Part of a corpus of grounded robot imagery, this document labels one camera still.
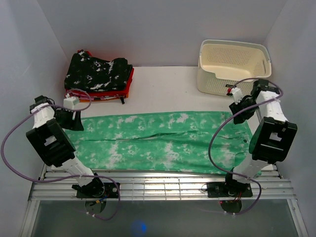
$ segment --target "folded clothing stack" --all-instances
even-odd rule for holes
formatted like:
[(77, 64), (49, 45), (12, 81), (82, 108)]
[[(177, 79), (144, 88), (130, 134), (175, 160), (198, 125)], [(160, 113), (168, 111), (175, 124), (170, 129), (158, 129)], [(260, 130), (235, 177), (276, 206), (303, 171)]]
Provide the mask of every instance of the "folded clothing stack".
[[(104, 101), (128, 97), (132, 82), (133, 66), (125, 58), (106, 61), (92, 57), (88, 51), (78, 51), (71, 59), (65, 78), (65, 89), (81, 89), (86, 91), (92, 101)], [(72, 92), (80, 101), (89, 98), (82, 92)]]

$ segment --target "black and white garment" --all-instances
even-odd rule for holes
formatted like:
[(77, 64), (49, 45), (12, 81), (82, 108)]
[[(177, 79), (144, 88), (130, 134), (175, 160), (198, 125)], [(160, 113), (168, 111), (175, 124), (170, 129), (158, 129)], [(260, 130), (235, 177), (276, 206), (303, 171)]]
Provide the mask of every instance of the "black and white garment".
[(124, 90), (131, 69), (132, 65), (125, 58), (110, 62), (91, 57), (81, 50), (71, 59), (65, 89), (77, 88), (87, 92)]

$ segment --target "green towel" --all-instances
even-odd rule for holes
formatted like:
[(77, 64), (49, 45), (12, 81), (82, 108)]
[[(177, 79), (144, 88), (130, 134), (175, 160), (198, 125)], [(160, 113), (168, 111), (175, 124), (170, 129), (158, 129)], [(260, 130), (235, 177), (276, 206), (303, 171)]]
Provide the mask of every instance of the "green towel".
[[(67, 134), (76, 156), (92, 169), (154, 170), (222, 174), (207, 149), (229, 112), (170, 112), (83, 118), (84, 131)], [(247, 123), (228, 123), (217, 135), (212, 157), (232, 169), (246, 157), (251, 138)]]

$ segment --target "white basket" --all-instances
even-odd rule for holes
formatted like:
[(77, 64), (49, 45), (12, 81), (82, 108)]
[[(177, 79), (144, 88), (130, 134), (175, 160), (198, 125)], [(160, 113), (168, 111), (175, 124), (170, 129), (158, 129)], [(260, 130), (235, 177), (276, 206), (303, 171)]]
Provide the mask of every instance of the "white basket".
[[(245, 78), (271, 76), (271, 60), (267, 49), (254, 43), (227, 40), (204, 40), (198, 61), (197, 88), (204, 93), (226, 95), (227, 89)], [(238, 84), (249, 95), (253, 82)]]

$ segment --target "white table surface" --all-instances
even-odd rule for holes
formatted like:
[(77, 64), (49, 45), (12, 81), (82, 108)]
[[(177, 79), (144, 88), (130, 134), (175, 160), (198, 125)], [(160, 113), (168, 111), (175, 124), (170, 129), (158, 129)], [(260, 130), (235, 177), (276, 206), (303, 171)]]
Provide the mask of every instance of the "white table surface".
[[(197, 88), (197, 67), (136, 67), (129, 98), (93, 103), (82, 118), (105, 115), (174, 111), (230, 111), (233, 99), (202, 93)], [(76, 109), (83, 108), (80, 103)], [(258, 127), (254, 115), (248, 121), (252, 133)]]

